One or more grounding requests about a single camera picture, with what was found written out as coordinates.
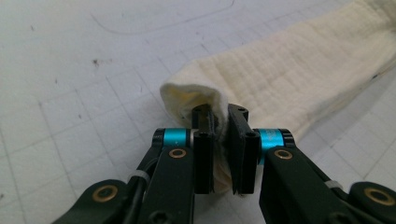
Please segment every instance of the white surface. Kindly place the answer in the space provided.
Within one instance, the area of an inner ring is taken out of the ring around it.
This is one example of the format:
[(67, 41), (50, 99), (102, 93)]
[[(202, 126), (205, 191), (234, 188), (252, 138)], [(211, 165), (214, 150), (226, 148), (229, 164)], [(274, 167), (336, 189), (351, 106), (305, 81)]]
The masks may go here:
[[(51, 223), (89, 185), (125, 180), (154, 130), (176, 127), (158, 86), (185, 62), (348, 1), (159, 2), (141, 11), (121, 0), (0, 4), (2, 223)], [(346, 190), (363, 179), (396, 189), (395, 75), (318, 122), (299, 145)], [(199, 196), (195, 223), (263, 223), (258, 195)]]

